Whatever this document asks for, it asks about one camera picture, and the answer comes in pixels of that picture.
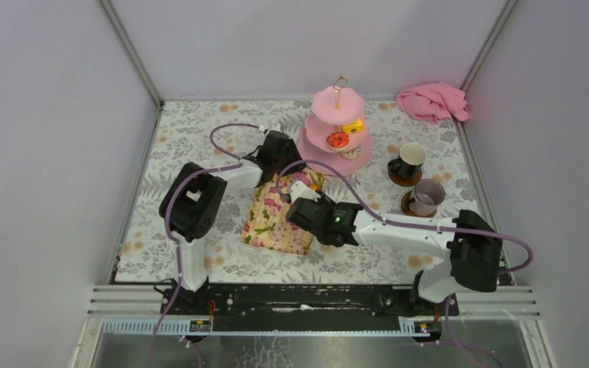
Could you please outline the red donut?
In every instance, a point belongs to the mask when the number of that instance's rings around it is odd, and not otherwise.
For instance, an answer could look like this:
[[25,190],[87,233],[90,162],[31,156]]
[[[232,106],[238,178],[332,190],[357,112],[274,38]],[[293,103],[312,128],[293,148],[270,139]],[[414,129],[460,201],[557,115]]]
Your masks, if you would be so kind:
[[326,139],[327,147],[335,152],[345,150],[350,143],[350,137],[344,132],[334,132]]

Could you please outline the floral dessert tray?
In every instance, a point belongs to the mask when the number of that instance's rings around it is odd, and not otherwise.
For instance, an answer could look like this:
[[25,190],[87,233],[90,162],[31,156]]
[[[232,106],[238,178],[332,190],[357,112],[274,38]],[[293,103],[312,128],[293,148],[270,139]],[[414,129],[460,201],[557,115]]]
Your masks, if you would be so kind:
[[288,192],[290,185],[299,180],[313,190],[322,189],[325,176],[311,169],[284,176],[280,181],[274,176],[271,182],[255,192],[245,221],[241,240],[252,247],[265,248],[294,255],[308,255],[313,235],[292,225],[286,215],[291,205],[278,194]]

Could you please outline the pink three-tier cake stand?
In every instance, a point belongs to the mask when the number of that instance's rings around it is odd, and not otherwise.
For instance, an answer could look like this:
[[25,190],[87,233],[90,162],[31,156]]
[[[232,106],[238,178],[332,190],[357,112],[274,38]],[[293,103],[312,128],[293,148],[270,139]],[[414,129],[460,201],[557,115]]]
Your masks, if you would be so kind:
[[[366,122],[365,100],[347,86],[348,79],[340,76],[324,90],[318,91],[312,100],[311,113],[305,118],[297,147],[302,159],[315,161],[309,167],[317,173],[332,175],[338,171],[343,176],[356,173],[371,160],[372,136]],[[364,131],[348,134],[350,143],[344,150],[361,146],[361,155],[354,160],[345,159],[341,152],[327,147],[326,139],[334,132],[342,132],[341,126],[362,119]]]

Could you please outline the chocolate drizzle donut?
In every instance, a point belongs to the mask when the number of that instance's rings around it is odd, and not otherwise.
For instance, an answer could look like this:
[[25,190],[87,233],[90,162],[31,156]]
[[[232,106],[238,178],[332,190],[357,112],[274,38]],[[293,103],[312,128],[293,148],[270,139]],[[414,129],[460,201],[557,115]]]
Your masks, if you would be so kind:
[[357,146],[353,149],[347,149],[341,152],[341,156],[345,159],[354,160],[361,155],[361,146]]

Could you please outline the brown wooden saucer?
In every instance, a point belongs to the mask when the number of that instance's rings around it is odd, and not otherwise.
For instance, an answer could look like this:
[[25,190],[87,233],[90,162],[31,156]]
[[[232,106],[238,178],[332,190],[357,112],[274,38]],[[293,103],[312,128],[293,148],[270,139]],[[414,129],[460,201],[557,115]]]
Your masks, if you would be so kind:
[[437,213],[437,210],[435,209],[434,211],[432,211],[428,215],[419,215],[410,209],[411,203],[412,203],[412,200],[410,199],[410,192],[407,192],[404,194],[403,198],[401,199],[401,204],[400,204],[400,208],[403,211],[404,215],[417,217],[417,218],[431,219],[431,218],[434,218]]
[[423,177],[423,171],[420,170],[411,178],[402,178],[396,173],[388,171],[388,176],[392,182],[402,187],[414,187]]

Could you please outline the yellow roll cake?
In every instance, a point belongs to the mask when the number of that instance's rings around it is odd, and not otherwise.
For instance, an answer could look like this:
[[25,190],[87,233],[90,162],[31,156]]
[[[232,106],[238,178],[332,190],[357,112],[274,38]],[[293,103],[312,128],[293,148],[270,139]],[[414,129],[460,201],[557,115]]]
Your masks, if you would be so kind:
[[354,122],[342,125],[341,131],[346,134],[361,133],[364,131],[364,122],[362,119],[356,119]]

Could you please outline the purple mug black handle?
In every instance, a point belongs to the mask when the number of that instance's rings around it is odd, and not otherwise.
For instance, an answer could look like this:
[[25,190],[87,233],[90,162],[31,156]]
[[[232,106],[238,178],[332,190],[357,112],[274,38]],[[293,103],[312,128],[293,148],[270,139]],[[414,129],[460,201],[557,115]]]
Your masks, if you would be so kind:
[[419,215],[428,215],[444,202],[446,190],[434,179],[421,179],[410,191],[410,209]]

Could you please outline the black mug white inside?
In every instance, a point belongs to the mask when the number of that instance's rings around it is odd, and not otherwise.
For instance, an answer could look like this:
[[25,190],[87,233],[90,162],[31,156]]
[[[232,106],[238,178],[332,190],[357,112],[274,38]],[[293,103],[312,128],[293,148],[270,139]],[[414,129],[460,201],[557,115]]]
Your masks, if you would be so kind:
[[426,149],[418,143],[406,143],[399,148],[398,157],[387,164],[388,172],[401,179],[416,177],[427,159]]

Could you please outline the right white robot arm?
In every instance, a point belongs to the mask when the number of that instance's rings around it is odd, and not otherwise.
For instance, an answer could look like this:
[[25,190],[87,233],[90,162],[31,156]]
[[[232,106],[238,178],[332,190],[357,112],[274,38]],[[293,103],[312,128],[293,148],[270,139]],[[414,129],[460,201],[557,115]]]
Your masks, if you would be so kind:
[[440,263],[416,277],[410,308],[427,316],[449,295],[497,288],[502,243],[476,213],[457,218],[371,214],[357,203],[296,199],[286,219],[322,245],[386,245],[432,255]]

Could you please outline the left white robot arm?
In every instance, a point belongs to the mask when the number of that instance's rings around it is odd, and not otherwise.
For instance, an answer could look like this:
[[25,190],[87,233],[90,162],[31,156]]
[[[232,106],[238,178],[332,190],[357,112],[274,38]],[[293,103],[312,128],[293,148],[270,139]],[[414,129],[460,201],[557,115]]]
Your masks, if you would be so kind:
[[196,163],[183,165],[159,207],[166,234],[176,243],[176,280],[182,288],[178,305],[190,315],[203,312],[207,295],[200,288],[207,281],[202,238],[214,225],[223,197],[228,192],[254,189],[276,174],[303,170],[294,140],[269,130],[262,145],[237,163],[205,169]]

